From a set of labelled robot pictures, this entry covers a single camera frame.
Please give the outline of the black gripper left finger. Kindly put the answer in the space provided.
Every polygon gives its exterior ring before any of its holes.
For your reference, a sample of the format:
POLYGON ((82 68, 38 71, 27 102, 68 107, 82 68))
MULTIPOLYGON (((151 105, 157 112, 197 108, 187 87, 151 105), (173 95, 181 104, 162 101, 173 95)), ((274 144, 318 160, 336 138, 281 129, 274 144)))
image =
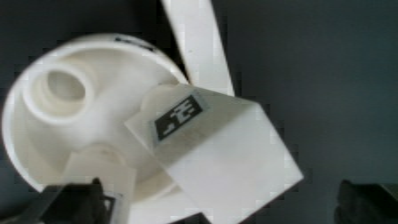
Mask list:
POLYGON ((100 179, 50 185, 14 224, 112 224, 116 199, 105 195, 100 179))

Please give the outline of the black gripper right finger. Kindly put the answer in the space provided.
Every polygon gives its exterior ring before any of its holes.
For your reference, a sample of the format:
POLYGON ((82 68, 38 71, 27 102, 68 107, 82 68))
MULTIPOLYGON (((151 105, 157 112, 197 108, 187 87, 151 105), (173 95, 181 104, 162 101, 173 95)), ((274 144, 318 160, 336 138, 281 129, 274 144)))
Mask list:
POLYGON ((398 224, 398 184, 341 181, 334 224, 398 224))

